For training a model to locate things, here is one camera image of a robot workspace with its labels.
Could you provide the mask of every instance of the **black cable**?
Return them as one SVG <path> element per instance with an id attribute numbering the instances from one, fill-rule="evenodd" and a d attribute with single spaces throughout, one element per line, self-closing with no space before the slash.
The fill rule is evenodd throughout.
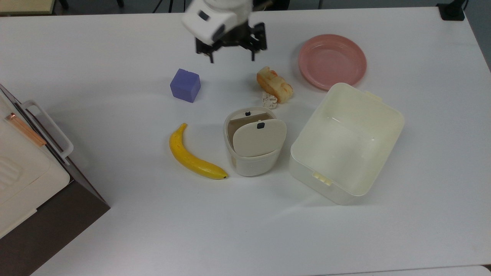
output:
<path id="1" fill-rule="evenodd" d="M 155 13 L 157 11 L 157 9 L 159 8 L 160 4 L 162 3 L 162 0 L 159 1 L 159 3 L 157 4 L 157 6 L 155 7 L 154 11 L 152 13 Z M 174 3 L 174 0 L 170 0 L 170 4 L 169 4 L 169 13 L 172 12 L 172 4 Z"/>
<path id="2" fill-rule="evenodd" d="M 157 11 L 157 9 L 159 8 L 160 6 L 160 3 L 162 3 L 162 0 L 159 1 L 159 3 L 157 4 L 157 6 L 155 7 L 154 11 L 152 13 L 155 13 Z"/>

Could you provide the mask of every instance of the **white plastic box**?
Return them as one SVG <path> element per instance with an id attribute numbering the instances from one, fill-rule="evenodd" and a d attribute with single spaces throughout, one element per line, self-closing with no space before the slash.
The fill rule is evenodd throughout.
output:
<path id="1" fill-rule="evenodd" d="M 70 181 L 46 146 L 6 120 L 12 113 L 27 125 L 0 90 L 0 239 Z"/>
<path id="2" fill-rule="evenodd" d="M 404 126 L 402 114 L 368 92 L 335 84 L 291 148 L 291 175 L 346 205 L 372 187 Z"/>

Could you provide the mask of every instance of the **white table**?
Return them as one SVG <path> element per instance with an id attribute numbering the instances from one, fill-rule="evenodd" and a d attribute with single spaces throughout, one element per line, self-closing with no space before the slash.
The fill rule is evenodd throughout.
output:
<path id="1" fill-rule="evenodd" d="M 268 50 L 250 61 L 194 53 L 180 14 L 0 18 L 0 82 L 43 105 L 73 160 L 112 209 L 35 275 L 321 275 L 491 263 L 491 75 L 467 21 L 437 8 L 261 12 Z M 406 125 L 370 192 L 336 206 L 288 173 L 289 149 L 325 93 L 301 76 L 307 39 L 336 33 L 365 52 L 357 86 Z M 295 90 L 274 112 L 288 127 L 276 166 L 241 177 L 222 124 L 260 104 L 270 66 Z M 194 103 L 172 97 L 196 72 Z M 168 137 L 229 172 L 214 181 L 172 157 Z"/>
<path id="2" fill-rule="evenodd" d="M 489 276 L 491 272 L 483 266 L 445 267 L 384 272 L 340 274 L 336 276 Z"/>

